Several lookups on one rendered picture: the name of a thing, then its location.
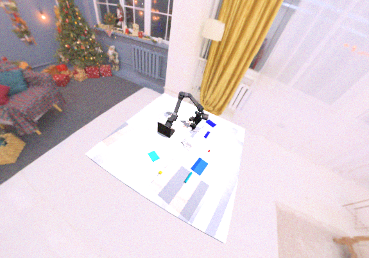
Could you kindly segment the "blue flat plate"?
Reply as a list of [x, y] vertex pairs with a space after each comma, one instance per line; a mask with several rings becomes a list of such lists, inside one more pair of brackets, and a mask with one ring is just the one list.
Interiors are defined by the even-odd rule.
[[192, 170], [197, 173], [198, 175], [201, 175], [203, 173], [203, 170], [206, 168], [207, 166], [207, 162], [201, 158], [199, 158], [194, 165], [192, 166]]
[[215, 127], [216, 124], [214, 122], [212, 122], [210, 119], [208, 121], [206, 121], [206, 123], [208, 123], [209, 125], [211, 125], [211, 127]]

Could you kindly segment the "cyan flat square plate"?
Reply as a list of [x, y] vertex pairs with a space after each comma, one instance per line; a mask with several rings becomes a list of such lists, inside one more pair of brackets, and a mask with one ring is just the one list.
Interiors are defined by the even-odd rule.
[[155, 151], [153, 152], [149, 152], [148, 155], [150, 156], [150, 158], [152, 159], [152, 161], [156, 161], [157, 159], [159, 159], [159, 156], [157, 155], [157, 153]]

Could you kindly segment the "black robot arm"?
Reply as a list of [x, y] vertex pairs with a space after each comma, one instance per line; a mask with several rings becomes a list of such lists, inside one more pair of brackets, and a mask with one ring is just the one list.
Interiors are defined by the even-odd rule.
[[[208, 120], [208, 118], [209, 118], [209, 114], [206, 114], [205, 112], [204, 112], [204, 107], [201, 105], [201, 104], [199, 104], [198, 102], [197, 102], [197, 100], [192, 96], [192, 94], [190, 94], [190, 93], [186, 93], [186, 92], [179, 92], [179, 94], [178, 94], [178, 101], [177, 101], [177, 103], [176, 103], [176, 107], [175, 107], [175, 109], [174, 109], [174, 112], [172, 113], [172, 115], [171, 115], [171, 117], [168, 117], [167, 118], [167, 121], [166, 121], [166, 123], [164, 124], [164, 125], [166, 125], [166, 126], [168, 126], [168, 127], [170, 127], [171, 128], [171, 126], [172, 126], [172, 124], [173, 124], [173, 121], [176, 121], [177, 120], [177, 117], [178, 117], [178, 115], [177, 115], [177, 113], [178, 113], [178, 109], [179, 109], [179, 107], [180, 107], [180, 104], [181, 104], [181, 101], [183, 100], [183, 98], [190, 98], [191, 99], [191, 101], [196, 105], [196, 108], [198, 109], [198, 111], [195, 111], [195, 114], [196, 114], [196, 118], [197, 119], [200, 119], [201, 118], [201, 116], [202, 116], [202, 119], [204, 119], [204, 120]], [[195, 118], [194, 116], [191, 116], [190, 118], [189, 118], [189, 120], [190, 121], [192, 121], [192, 122], [194, 122], [194, 118]]]

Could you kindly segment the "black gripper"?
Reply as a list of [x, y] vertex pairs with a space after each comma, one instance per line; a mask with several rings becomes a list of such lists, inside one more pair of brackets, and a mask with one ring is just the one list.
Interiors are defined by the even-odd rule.
[[190, 124], [190, 127], [192, 127], [192, 130], [194, 130], [196, 128], [196, 125], [198, 123], [200, 123], [201, 120], [202, 120], [202, 118], [200, 118], [200, 119], [197, 119], [196, 117], [194, 118], [194, 123]]

